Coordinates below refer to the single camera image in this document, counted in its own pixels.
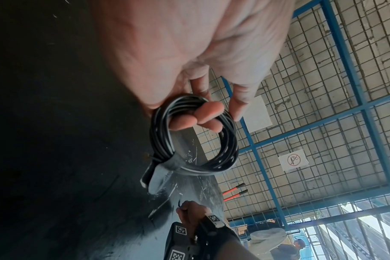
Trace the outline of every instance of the coiled cable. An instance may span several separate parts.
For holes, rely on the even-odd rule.
[[[156,109],[152,115],[150,127],[150,141],[154,150],[153,160],[157,163],[168,161],[175,154],[171,134],[168,128],[169,117],[179,114],[187,114],[201,107],[207,99],[192,95],[180,95]],[[238,143],[236,137],[235,122],[227,111],[216,117],[223,129],[219,133],[221,149],[215,158],[203,165],[193,165],[185,162],[183,158],[180,162],[180,169],[177,173],[182,175],[213,175],[230,169],[238,159]]]

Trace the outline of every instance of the cable coil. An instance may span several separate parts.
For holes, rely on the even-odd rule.
[[[164,103],[154,111],[150,127],[150,141],[154,150],[154,161],[163,163],[175,154],[168,128],[169,117],[193,112],[206,102],[208,100],[203,97],[185,94]],[[235,122],[227,111],[224,111],[216,119],[223,125],[223,129],[219,133],[221,149],[218,155],[203,165],[188,164],[183,158],[180,158],[182,159],[180,163],[183,166],[180,167],[177,173],[192,176],[213,175],[228,170],[235,164],[239,153]]]

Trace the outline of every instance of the person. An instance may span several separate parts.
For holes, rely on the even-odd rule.
[[[241,119],[284,44],[293,0],[91,0],[104,56],[150,115],[192,92],[210,100],[169,128],[215,132],[224,105],[212,101],[209,69],[234,84],[229,113]]]
[[[298,239],[294,241],[294,245],[280,244],[271,250],[271,255],[274,260],[298,260],[300,258],[299,251],[305,247],[305,242]]]
[[[185,201],[181,207],[176,209],[181,223],[185,226],[187,235],[190,238],[195,237],[195,230],[199,222],[205,217],[205,214],[211,213],[211,210],[194,201]],[[241,245],[239,241],[230,240],[224,243],[218,249],[218,253],[214,259],[211,260],[258,260],[250,251]]]

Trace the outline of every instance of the metal grid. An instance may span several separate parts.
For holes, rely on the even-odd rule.
[[[210,80],[213,99],[228,108],[231,83],[213,70]],[[390,0],[313,0],[297,9],[256,96],[273,125],[249,134],[238,122],[239,160],[216,176],[222,191],[242,182],[249,191],[225,203],[231,226],[279,218],[288,230],[294,225],[287,222],[313,216],[339,221],[317,212],[390,194]],[[214,157],[217,134],[195,131]],[[282,171],[278,157],[298,149],[309,167]]]

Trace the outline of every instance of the black surface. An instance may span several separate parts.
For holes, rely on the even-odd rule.
[[[68,1],[0,1],[0,259],[161,259],[178,200],[222,215],[222,196],[214,177],[141,187],[149,119]],[[192,129],[174,139],[206,160]]]

